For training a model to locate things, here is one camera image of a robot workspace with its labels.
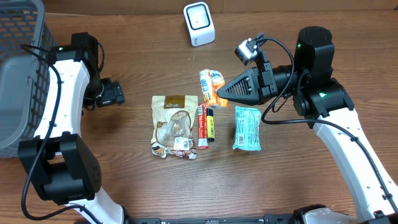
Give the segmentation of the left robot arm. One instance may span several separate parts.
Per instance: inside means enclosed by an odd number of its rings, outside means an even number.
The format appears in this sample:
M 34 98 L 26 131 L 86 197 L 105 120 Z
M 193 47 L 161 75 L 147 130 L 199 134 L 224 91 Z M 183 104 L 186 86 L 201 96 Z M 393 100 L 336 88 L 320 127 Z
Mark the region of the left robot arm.
M 27 178 L 21 209 L 40 221 L 76 210 L 88 223 L 129 223 L 126 209 L 101 186 L 97 158 L 81 138 L 83 110 L 125 102 L 119 82 L 101 78 L 103 46 L 87 32 L 72 34 L 69 45 L 22 49 L 49 67 L 44 113 L 31 140 L 19 143 L 17 155 Z

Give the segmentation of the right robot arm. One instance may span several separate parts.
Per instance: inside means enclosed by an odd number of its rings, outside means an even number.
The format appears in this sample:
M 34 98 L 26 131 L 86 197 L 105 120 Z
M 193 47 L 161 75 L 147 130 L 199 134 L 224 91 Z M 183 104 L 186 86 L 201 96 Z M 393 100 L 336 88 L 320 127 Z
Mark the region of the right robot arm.
M 267 105 L 292 98 L 298 122 L 313 129 L 333 156 L 352 195 L 356 216 L 332 212 L 322 204 L 282 215 L 283 223 L 396 223 L 397 185 L 370 145 L 354 103 L 332 77 L 335 46 L 331 32 L 308 26 L 298 33 L 290 65 L 273 67 L 262 46 L 269 38 L 258 34 L 236 47 L 243 64 L 255 63 L 221 87 L 219 97 L 244 105 Z

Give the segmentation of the yellow highlighter marker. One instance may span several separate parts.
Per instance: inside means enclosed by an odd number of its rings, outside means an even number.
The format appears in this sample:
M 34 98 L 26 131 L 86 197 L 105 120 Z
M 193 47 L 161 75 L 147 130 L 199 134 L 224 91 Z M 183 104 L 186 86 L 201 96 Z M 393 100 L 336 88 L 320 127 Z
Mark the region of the yellow highlighter marker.
M 209 142 L 215 141 L 215 125 L 214 125 L 214 117 L 213 110 L 207 108 L 206 109 L 206 127 L 207 127 L 207 138 Z

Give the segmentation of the red snack stick packet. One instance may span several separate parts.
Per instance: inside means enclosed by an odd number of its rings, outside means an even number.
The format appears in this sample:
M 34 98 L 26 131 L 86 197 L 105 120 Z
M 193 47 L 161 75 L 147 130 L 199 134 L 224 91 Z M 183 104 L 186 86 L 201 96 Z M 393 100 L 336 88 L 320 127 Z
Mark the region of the red snack stick packet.
M 207 138 L 206 105 L 198 105 L 198 148 L 209 149 Z

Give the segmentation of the teal tissue pack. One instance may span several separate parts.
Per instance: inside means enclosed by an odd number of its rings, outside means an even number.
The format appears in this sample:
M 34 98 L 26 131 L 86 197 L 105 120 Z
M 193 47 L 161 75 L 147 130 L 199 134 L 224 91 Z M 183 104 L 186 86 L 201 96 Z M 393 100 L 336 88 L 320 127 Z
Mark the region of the teal tissue pack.
M 259 125 L 261 112 L 257 108 L 235 107 L 235 134 L 233 149 L 261 151 Z

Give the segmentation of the orange tissue pack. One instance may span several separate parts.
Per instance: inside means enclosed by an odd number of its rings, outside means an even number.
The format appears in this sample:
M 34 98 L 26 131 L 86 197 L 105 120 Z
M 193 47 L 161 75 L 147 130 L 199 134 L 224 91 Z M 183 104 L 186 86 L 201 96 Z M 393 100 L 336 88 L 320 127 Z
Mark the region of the orange tissue pack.
M 221 72 L 210 69 L 200 71 L 200 83 L 207 108 L 224 109 L 228 107 L 228 100 L 217 94 L 217 91 L 225 85 Z

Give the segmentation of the brown snack pouch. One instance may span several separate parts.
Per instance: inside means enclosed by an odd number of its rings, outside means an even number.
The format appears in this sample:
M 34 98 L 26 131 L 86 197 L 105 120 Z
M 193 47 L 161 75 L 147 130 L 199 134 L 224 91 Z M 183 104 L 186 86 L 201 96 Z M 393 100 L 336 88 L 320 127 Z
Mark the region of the brown snack pouch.
M 197 158 L 197 147 L 192 137 L 197 107 L 198 97 L 193 95 L 152 97 L 154 131 L 150 148 L 154 155 Z

